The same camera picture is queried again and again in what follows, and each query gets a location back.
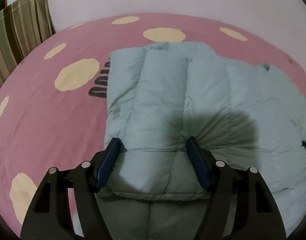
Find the pink polka dot bedspread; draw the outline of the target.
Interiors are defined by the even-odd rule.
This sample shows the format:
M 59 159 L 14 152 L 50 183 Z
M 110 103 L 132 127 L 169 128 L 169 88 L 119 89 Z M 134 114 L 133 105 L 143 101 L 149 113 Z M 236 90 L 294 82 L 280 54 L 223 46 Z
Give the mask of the pink polka dot bedspread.
M 284 72 L 306 99 L 306 73 L 287 53 L 243 29 L 172 14 L 87 22 L 35 48 L 0 90 L 0 215 L 16 235 L 51 167 L 75 168 L 103 150 L 110 54 L 154 43 L 197 42 L 218 55 Z

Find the striped curtain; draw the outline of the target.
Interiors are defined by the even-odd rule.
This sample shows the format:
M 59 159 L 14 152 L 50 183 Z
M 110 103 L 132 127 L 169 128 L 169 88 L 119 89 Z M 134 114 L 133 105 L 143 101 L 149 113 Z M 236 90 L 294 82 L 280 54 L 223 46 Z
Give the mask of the striped curtain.
M 16 0 L 0 11 L 0 89 L 25 57 L 54 34 L 48 0 Z

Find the light blue puffer jacket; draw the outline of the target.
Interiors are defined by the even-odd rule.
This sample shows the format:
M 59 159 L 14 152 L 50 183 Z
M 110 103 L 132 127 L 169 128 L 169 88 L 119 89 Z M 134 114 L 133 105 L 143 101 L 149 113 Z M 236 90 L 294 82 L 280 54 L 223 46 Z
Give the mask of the light blue puffer jacket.
M 286 234 L 306 214 L 306 99 L 278 68 L 197 42 L 110 54 L 105 142 L 124 144 L 98 206 L 114 239 L 192 239 L 209 195 L 186 141 L 233 168 L 259 169 Z

